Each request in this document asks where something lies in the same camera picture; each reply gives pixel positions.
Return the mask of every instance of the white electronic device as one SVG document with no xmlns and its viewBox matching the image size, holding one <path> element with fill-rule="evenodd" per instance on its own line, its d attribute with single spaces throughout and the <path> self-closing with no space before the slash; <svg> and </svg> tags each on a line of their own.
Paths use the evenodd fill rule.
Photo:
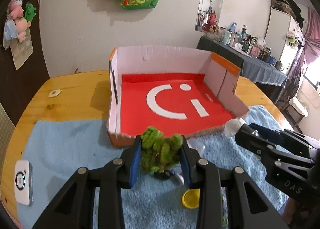
<svg viewBox="0 0 320 229">
<path fill-rule="evenodd" d="M 31 164 L 27 160 L 19 160 L 14 168 L 14 196 L 18 203 L 32 205 Z"/>
</svg>

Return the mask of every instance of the pink curtain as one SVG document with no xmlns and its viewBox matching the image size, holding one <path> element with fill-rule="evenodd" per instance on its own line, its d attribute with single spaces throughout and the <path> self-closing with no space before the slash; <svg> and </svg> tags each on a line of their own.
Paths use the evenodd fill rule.
<svg viewBox="0 0 320 229">
<path fill-rule="evenodd" d="M 320 17 L 318 13 L 308 8 L 308 26 L 304 38 L 306 43 L 299 58 L 294 59 L 293 66 L 288 74 L 288 78 L 296 76 L 298 72 L 305 73 L 306 68 L 320 56 Z"/>
</svg>

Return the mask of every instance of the open box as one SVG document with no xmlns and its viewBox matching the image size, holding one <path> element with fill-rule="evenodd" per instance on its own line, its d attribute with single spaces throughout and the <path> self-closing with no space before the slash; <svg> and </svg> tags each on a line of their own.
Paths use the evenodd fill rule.
<svg viewBox="0 0 320 229">
<path fill-rule="evenodd" d="M 149 126 L 186 138 L 220 131 L 249 109 L 235 95 L 240 68 L 216 53 L 168 46 L 115 48 L 107 123 L 115 147 Z"/>
</svg>

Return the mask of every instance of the blue towel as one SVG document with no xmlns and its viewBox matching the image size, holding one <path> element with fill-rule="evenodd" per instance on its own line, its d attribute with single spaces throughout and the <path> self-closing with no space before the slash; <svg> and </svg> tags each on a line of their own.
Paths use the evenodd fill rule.
<svg viewBox="0 0 320 229">
<path fill-rule="evenodd" d="M 263 106 L 251 107 L 246 122 L 280 129 Z M 223 133 L 218 133 L 203 136 L 199 140 L 205 145 L 204 158 L 222 168 L 243 167 L 276 209 L 285 203 L 288 197 L 265 182 L 266 171 L 261 162 L 254 154 L 239 147 L 234 138 L 226 138 Z M 119 157 L 121 152 L 122 149 L 112 147 L 104 120 L 37 122 L 23 153 L 23 159 L 28 160 L 33 169 L 33 205 L 17 206 L 19 220 L 24 228 L 32 228 L 48 203 L 78 167 L 103 167 Z M 150 175 L 140 174 L 133 189 L 122 190 L 126 228 L 196 228 L 198 209 L 186 209 L 181 204 L 181 196 L 186 190 L 174 178 L 158 181 Z M 99 191 L 96 192 L 93 228 L 97 228 Z"/>
</svg>

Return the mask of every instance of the dark brown door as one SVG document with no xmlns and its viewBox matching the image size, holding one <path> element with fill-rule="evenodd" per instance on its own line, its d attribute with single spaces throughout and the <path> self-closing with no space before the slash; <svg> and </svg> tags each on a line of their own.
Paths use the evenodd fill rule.
<svg viewBox="0 0 320 229">
<path fill-rule="evenodd" d="M 16 70 L 10 48 L 0 51 L 0 102 L 14 125 L 17 124 L 26 106 L 39 88 L 49 79 L 42 53 L 38 0 L 30 0 L 36 7 L 36 16 L 30 27 L 33 53 Z M 3 41 L 3 28 L 6 13 L 1 18 L 0 43 Z"/>
</svg>

